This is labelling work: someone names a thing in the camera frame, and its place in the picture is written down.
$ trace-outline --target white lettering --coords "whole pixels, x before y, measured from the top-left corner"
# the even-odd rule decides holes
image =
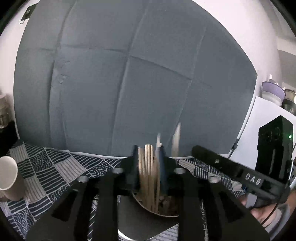
[[[245,177],[245,180],[248,180],[250,178],[250,176],[251,176],[251,174],[248,173]]]

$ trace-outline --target white panel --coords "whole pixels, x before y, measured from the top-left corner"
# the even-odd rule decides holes
[[[274,103],[256,97],[250,118],[247,122],[242,136],[238,142],[237,149],[233,152],[231,160],[244,166],[255,169],[257,162],[257,144],[259,128],[272,121],[279,115],[285,117],[293,124],[293,146],[296,142],[296,116],[292,115],[283,108],[276,106]]]

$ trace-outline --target gray fabric sheet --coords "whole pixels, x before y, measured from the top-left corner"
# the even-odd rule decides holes
[[[133,145],[180,156],[228,153],[256,71],[238,43],[191,0],[41,0],[15,69],[15,112],[27,142],[128,156]]]

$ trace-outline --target white wall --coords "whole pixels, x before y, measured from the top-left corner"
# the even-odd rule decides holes
[[[268,80],[269,74],[281,85],[281,66],[275,31],[259,0],[193,1],[228,30],[252,62],[258,74],[252,104],[255,97],[260,96],[261,83]],[[252,104],[239,136],[247,123]]]
[[[26,9],[38,2],[39,0],[30,0],[26,2],[12,18],[0,36],[0,93],[6,94],[6,99],[12,109],[14,119],[13,80],[15,74],[15,61],[17,50],[28,19],[25,20],[23,24],[20,24],[19,21]]]

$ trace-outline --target paper cup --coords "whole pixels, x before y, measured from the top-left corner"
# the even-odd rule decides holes
[[[11,201],[18,201],[25,195],[24,179],[10,156],[0,157],[0,192]]]

